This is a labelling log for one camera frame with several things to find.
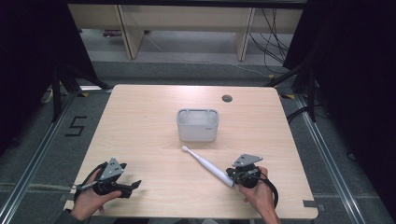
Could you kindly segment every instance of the human hand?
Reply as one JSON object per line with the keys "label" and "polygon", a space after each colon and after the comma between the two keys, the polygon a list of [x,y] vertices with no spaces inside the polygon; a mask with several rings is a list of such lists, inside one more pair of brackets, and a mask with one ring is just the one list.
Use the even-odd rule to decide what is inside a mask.
{"label": "human hand", "polygon": [[[258,167],[262,171],[261,178],[267,178],[268,170],[263,167]],[[266,224],[280,223],[277,217],[274,196],[271,189],[262,181],[259,180],[256,187],[248,189],[242,185],[238,185],[239,191],[245,195],[244,202],[250,205],[262,216]]]}
{"label": "human hand", "polygon": [[[90,184],[95,179],[96,175],[100,172],[98,169],[94,172],[87,184]],[[83,190],[77,197],[75,205],[73,206],[70,215],[78,220],[85,220],[90,217],[93,213],[99,210],[101,213],[105,212],[103,205],[108,201],[116,199],[121,196],[121,191],[112,191],[106,195],[98,195],[93,189]]]}

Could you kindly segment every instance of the sleeve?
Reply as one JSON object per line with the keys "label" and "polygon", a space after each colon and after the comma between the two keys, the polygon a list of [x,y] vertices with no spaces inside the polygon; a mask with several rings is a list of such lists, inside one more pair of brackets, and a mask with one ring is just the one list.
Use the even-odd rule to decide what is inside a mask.
{"label": "sleeve", "polygon": [[56,219],[54,224],[83,224],[84,221],[80,221],[70,215],[70,210],[64,210],[61,215]]}

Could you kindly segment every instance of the white container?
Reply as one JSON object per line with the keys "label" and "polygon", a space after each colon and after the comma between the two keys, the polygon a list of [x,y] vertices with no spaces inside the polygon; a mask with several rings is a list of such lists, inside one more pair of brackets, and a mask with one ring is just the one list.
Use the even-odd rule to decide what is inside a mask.
{"label": "white container", "polygon": [[177,112],[178,137],[183,142],[213,142],[219,127],[214,109],[180,109]]}

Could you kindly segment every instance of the small round hole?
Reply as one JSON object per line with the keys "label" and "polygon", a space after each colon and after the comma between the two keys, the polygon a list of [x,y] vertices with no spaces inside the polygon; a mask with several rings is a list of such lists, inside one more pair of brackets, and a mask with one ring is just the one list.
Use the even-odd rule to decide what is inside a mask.
{"label": "small round hole", "polygon": [[230,103],[233,100],[233,97],[231,95],[223,95],[221,97],[221,99],[225,102],[225,103]]}

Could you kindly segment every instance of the black tape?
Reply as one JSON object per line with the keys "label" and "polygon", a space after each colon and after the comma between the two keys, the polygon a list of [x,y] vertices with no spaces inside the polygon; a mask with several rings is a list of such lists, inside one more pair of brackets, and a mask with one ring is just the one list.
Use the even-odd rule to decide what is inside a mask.
{"label": "black tape", "polygon": [[74,194],[73,193],[66,193],[61,195],[59,198],[59,201],[65,203],[66,201],[73,201],[74,200]]}
{"label": "black tape", "polygon": [[316,207],[319,212],[324,212],[326,211],[326,208],[324,207],[323,204],[317,204],[315,201],[308,201],[308,200],[303,200],[304,207]]}

